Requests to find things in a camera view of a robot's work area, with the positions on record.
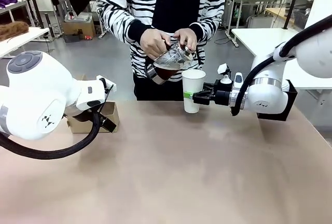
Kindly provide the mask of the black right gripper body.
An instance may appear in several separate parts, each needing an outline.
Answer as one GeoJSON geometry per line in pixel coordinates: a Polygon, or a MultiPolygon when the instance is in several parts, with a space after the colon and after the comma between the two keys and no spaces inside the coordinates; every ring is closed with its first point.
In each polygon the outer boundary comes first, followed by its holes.
{"type": "Polygon", "coordinates": [[[216,81],[213,87],[213,101],[217,105],[229,105],[230,93],[232,91],[233,82],[222,83],[216,81]]]}

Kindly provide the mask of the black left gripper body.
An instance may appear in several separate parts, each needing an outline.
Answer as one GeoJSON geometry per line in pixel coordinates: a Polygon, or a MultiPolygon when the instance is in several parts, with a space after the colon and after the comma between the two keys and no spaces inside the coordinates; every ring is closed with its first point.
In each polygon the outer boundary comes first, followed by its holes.
{"type": "Polygon", "coordinates": [[[93,113],[91,109],[80,110],[75,104],[73,104],[65,108],[64,116],[93,117],[93,113]]]}

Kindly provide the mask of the person's left hand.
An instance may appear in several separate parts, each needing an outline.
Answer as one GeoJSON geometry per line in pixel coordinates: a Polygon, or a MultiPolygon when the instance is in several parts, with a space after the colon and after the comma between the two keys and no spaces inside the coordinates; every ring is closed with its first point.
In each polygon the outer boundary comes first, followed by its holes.
{"type": "Polygon", "coordinates": [[[181,46],[187,46],[190,51],[196,50],[197,36],[193,30],[189,28],[179,29],[173,37],[179,40],[181,46]]]}

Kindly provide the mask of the person's right hand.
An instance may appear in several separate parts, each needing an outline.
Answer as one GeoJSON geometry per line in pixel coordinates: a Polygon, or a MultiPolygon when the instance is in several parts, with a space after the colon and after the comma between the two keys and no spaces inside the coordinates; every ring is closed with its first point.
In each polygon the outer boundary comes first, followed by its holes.
{"type": "Polygon", "coordinates": [[[147,29],[140,39],[140,46],[145,54],[155,60],[171,45],[171,36],[157,29],[147,29]]]}

